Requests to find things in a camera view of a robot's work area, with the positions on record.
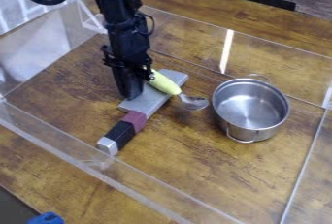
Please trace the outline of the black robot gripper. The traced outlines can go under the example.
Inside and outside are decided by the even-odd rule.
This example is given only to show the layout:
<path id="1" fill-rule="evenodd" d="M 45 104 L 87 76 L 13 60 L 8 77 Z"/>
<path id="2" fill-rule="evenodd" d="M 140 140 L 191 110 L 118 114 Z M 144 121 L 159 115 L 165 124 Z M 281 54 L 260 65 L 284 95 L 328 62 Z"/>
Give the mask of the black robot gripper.
<path id="1" fill-rule="evenodd" d="M 128 100 L 143 92 L 144 80 L 151 78 L 148 36 L 152 31 L 144 22 L 104 25 L 108 45 L 103 45 L 103 64 L 111 68 L 119 93 Z"/>

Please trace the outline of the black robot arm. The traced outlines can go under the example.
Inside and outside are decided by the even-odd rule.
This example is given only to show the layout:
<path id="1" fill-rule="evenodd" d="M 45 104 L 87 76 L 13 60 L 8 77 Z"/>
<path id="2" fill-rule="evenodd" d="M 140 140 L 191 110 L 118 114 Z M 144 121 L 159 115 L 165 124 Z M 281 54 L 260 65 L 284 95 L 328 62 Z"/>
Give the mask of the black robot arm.
<path id="1" fill-rule="evenodd" d="M 132 100 L 152 78 L 146 18 L 140 0 L 95 0 L 103 14 L 108 44 L 102 46 L 103 64 L 111 68 L 116 87 L 124 99 Z"/>

